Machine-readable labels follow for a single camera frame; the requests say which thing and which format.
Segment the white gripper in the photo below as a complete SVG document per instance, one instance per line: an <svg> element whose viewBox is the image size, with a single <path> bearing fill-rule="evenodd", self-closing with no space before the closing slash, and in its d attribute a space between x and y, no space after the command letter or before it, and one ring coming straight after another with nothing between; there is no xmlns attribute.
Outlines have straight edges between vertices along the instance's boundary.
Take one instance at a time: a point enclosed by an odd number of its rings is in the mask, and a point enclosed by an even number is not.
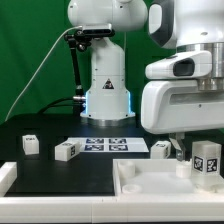
<svg viewBox="0 0 224 224"><path fill-rule="evenodd" d="M198 90L196 80L151 81L143 89L141 124L169 134L178 161L185 160L184 133L224 128L224 92Z"/></svg>

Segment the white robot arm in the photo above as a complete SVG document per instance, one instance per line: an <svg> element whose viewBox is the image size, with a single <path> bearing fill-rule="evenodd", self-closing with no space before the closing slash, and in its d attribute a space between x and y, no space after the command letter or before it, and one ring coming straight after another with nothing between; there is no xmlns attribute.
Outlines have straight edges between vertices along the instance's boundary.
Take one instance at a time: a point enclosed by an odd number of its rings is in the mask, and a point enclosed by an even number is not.
<svg viewBox="0 0 224 224"><path fill-rule="evenodd" d="M175 53L145 69L143 128L169 134L178 159L185 133L224 128L224 0L71 0L68 18L76 48L92 51L83 119L105 126L133 117L125 54L110 38L147 26L155 43Z"/></svg>

